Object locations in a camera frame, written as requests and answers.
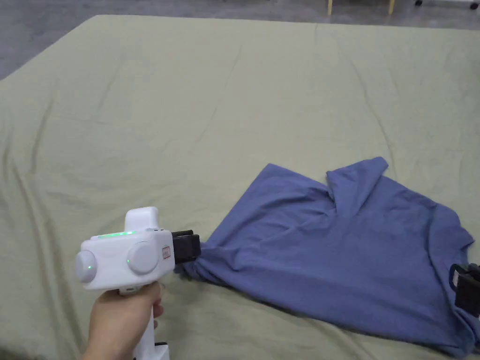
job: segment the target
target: bed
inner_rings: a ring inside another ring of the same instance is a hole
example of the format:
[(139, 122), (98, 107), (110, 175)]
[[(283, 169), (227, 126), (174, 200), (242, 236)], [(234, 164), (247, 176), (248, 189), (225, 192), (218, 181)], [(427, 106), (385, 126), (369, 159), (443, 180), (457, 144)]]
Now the bed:
[[(324, 181), (383, 156), (387, 176), (480, 238), (479, 68), (474, 31), (88, 20), (0, 82), (0, 347), (78, 359), (98, 296), (75, 279), (80, 243), (150, 205), (206, 240), (267, 163)], [(156, 338), (172, 359), (446, 358), (162, 281)]]

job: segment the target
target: round knob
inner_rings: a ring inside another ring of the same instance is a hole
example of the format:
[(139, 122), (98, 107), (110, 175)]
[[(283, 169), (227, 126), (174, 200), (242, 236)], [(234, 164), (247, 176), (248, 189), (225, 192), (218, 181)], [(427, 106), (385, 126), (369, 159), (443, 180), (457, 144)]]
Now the round knob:
[(128, 251), (127, 263), (134, 273), (148, 274), (158, 263), (156, 247), (147, 241), (136, 243)]
[(77, 254), (75, 273), (77, 278), (83, 283), (88, 283), (94, 279), (96, 275), (96, 259), (90, 251), (82, 250)]

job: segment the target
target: black clamp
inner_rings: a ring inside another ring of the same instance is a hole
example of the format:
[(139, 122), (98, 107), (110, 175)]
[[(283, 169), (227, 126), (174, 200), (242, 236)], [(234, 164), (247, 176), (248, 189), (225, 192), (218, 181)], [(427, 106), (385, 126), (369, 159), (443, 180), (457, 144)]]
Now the black clamp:
[(172, 239), (175, 264), (194, 261), (200, 256), (200, 236), (193, 230), (172, 232)]
[(455, 291), (455, 306), (475, 317), (480, 315), (480, 268), (477, 264), (450, 267), (450, 287)]

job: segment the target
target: gray floor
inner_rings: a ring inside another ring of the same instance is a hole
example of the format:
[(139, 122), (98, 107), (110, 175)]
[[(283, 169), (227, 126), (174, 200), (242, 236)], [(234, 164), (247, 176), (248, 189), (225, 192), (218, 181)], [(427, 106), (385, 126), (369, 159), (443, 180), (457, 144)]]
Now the gray floor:
[(97, 14), (382, 24), (480, 30), (480, 10), (468, 4), (413, 6), (396, 0), (0, 0), (0, 79), (18, 69), (77, 25)]

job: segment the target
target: green led light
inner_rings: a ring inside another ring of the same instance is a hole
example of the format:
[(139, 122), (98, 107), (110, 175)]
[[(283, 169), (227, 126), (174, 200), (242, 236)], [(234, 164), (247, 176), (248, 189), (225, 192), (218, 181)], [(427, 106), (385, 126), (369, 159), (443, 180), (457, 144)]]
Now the green led light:
[(98, 237), (101, 238), (112, 238), (114, 236), (122, 236), (122, 235), (132, 235), (136, 233), (136, 231), (126, 231), (126, 232), (114, 232), (113, 234), (105, 234), (105, 235), (99, 235)]

